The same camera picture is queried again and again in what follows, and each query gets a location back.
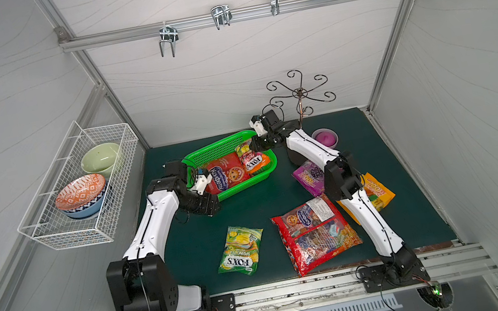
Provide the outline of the green Fox's candy bag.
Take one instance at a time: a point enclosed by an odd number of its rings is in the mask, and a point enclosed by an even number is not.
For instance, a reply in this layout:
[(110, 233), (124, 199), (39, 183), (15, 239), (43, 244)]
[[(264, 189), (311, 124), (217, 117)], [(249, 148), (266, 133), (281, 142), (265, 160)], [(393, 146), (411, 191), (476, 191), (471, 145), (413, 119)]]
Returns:
[(247, 276), (255, 274), (258, 270), (262, 234), (262, 228), (230, 226), (218, 273), (242, 273)]

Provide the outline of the red cookie bag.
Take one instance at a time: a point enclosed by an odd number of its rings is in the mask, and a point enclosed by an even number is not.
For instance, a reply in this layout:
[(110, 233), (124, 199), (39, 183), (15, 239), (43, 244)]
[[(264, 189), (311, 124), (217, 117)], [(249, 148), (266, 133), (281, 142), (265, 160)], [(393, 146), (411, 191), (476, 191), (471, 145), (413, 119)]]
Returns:
[(211, 175), (206, 191), (215, 195), (232, 189), (251, 178), (235, 152), (209, 162), (204, 168)]

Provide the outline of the orange Fox's candy bag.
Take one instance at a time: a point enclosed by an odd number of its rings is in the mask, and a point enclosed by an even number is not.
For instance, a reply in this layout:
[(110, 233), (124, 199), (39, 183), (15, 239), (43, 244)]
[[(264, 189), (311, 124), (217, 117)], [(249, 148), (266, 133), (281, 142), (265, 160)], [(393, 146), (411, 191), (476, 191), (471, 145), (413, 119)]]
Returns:
[(254, 151), (251, 148), (252, 139), (244, 141), (235, 149), (240, 163), (250, 176), (255, 176), (267, 169), (271, 163), (271, 158), (262, 152)]

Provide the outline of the green plastic basket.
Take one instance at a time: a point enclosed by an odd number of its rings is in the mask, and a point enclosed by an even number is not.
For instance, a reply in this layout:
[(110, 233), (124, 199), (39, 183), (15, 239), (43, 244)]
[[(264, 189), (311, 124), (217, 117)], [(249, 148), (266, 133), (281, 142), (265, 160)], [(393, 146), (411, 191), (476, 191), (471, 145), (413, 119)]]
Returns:
[[(245, 130), (232, 134), (228, 137), (224, 137), (218, 141), (215, 141), (215, 143), (209, 144), (205, 147), (191, 152), (191, 154), (188, 154), (184, 157), (184, 163), (193, 168), (206, 166), (206, 164), (213, 160), (217, 160), (223, 156), (226, 156), (227, 154), (234, 153), (235, 149), (239, 145), (253, 137), (256, 137), (256, 135), (257, 134), (253, 130)], [(264, 151), (264, 154), (271, 160), (269, 165), (265, 169), (260, 171), (259, 174), (252, 176), (244, 183), (241, 183), (241, 185), (236, 185), (234, 186), (234, 188), (228, 189), (223, 193), (219, 193), (218, 200), (225, 201), (226, 199), (242, 191), (245, 191), (245, 189), (248, 189), (266, 180), (276, 169), (278, 165), (278, 157), (276, 157), (275, 153), (271, 150)]]

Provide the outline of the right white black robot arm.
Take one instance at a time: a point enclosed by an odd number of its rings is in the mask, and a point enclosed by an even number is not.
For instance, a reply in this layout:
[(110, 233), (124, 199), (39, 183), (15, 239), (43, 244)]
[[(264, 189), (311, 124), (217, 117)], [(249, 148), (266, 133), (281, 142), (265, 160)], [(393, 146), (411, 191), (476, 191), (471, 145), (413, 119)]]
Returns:
[(364, 178), (352, 165), (349, 153), (325, 146), (307, 135), (297, 121), (282, 121), (273, 110), (254, 115), (249, 124), (256, 133), (251, 143), (253, 151), (284, 146), (292, 158), (301, 157), (322, 169), (327, 197), (340, 201), (359, 220), (392, 284), (401, 285), (414, 279), (422, 267), (421, 261), (370, 202)]

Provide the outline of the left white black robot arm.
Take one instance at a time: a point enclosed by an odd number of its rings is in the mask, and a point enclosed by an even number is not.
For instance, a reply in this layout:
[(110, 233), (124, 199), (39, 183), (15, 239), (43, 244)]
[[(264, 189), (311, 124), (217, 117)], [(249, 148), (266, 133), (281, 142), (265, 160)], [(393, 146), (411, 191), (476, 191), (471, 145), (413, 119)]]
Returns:
[(205, 309), (200, 286), (178, 284), (167, 268), (165, 248), (176, 213), (211, 217), (221, 206), (207, 191), (212, 174), (190, 171), (170, 161), (165, 175), (146, 189), (146, 207), (138, 230), (122, 259), (110, 263), (106, 277), (116, 311), (198, 311)]

